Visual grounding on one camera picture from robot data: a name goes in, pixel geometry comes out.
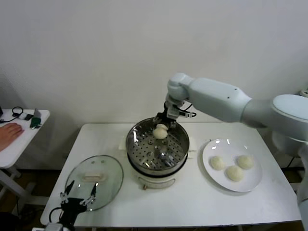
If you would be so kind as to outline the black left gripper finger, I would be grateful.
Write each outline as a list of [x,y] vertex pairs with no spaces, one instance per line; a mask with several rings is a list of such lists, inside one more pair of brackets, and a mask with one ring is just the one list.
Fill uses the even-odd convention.
[[74,185],[75,181],[73,180],[69,185],[66,186],[65,191],[60,193],[61,204],[68,203],[68,195]]
[[90,196],[87,199],[84,199],[80,202],[81,205],[93,204],[96,200],[96,191],[97,191],[98,182],[94,183],[94,186],[91,190]]

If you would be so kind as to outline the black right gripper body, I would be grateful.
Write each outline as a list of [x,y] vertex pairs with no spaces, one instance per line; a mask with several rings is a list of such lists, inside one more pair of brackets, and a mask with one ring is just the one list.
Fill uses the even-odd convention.
[[176,104],[171,102],[164,102],[164,110],[163,112],[158,112],[156,116],[160,117],[161,122],[160,124],[169,124],[170,120],[176,120],[176,118],[169,118],[168,115],[168,109],[175,109]]

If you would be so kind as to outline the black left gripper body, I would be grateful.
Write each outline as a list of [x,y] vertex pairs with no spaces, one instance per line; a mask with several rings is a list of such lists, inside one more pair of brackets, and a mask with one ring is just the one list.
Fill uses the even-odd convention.
[[63,214],[60,218],[60,223],[65,228],[74,228],[74,223],[80,213],[87,211],[87,206],[83,205],[82,199],[68,198],[68,202],[61,204]]

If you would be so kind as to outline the bare person hand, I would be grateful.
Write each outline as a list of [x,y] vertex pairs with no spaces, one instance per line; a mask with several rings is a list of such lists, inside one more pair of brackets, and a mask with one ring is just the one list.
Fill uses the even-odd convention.
[[6,149],[24,132],[21,125],[9,123],[0,128],[0,151]]

